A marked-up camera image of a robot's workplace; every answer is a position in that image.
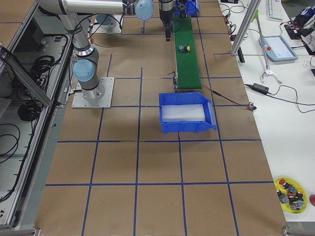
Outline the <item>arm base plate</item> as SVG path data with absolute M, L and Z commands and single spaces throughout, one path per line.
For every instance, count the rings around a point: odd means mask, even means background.
M 78 83 L 77 88 L 81 92 L 76 92 L 72 101 L 74 109 L 96 109 L 111 108 L 114 77 L 99 77 L 99 85 L 93 90 L 84 90 Z
M 121 15 L 98 14 L 93 23 L 92 33 L 121 34 L 122 25 Z

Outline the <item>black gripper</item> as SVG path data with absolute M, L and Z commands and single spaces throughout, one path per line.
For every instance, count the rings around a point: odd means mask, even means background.
M 175 0 L 174 15 L 177 15 L 180 19 L 187 18 L 188 17 L 188 14 L 186 11 L 187 2 L 188 2 L 188 0 Z
M 174 1 L 173 0 L 159 0 L 159 17 L 165 27 L 165 39 L 167 42 L 171 39 L 172 22 L 174 14 Z

